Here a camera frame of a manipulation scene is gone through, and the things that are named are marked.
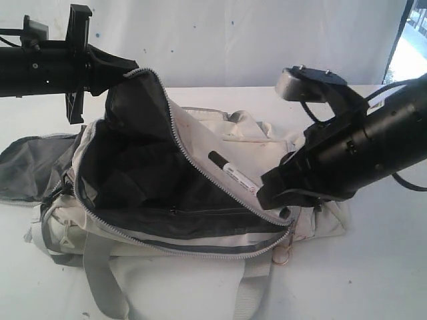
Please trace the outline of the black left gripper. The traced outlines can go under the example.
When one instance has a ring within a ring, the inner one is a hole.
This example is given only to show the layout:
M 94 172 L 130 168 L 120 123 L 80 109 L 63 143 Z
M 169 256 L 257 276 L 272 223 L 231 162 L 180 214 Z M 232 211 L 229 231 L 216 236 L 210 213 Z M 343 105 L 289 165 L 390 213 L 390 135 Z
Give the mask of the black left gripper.
M 25 67 L 19 94 L 65 94 L 66 118 L 72 125 L 83 122 L 86 88 L 92 96 L 99 96 L 124 82 L 125 74 L 139 68 L 134 60 L 88 45 L 91 16 L 88 6 L 71 4 L 63 41 L 48 39 L 40 43 L 39 51 L 21 46 Z

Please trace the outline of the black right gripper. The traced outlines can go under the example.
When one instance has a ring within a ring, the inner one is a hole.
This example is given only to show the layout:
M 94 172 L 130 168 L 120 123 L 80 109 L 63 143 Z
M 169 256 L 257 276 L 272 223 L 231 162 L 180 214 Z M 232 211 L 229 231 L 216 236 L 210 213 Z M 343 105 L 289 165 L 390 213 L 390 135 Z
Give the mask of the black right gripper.
M 366 112 L 334 117 L 326 126 L 313 124 L 304 131 L 306 142 L 299 150 L 283 156 L 277 167 L 261 176 L 258 191 L 262 209 L 300 206 L 318 207 L 321 200 L 347 200 L 351 163 L 359 154 L 353 136 L 363 131 Z

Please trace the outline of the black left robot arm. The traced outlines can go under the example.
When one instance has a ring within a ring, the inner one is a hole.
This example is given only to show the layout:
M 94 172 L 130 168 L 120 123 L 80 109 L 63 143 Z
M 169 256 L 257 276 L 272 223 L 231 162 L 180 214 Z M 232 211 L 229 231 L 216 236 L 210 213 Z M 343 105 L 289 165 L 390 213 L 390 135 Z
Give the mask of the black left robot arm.
M 91 9 L 72 4 L 66 37 L 49 39 L 48 26 L 23 19 L 22 29 L 2 29 L 1 36 L 18 36 L 20 45 L 1 47 L 1 96 L 64 94 L 70 124 L 83 122 L 84 93 L 99 96 L 125 81 L 138 68 L 135 61 L 106 53 L 88 42 Z

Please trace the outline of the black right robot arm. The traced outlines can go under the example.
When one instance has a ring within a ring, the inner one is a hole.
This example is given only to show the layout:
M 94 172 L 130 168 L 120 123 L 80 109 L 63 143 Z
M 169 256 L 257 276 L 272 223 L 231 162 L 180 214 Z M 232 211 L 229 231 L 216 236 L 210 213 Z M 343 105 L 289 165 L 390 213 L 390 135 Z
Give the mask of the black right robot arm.
M 349 87 L 341 97 L 340 115 L 309 126 L 304 145 L 262 175 L 257 198 L 263 209 L 345 201 L 388 176 L 426 191 L 398 174 L 426 159 L 426 79 L 403 81 L 372 113 L 369 98 Z

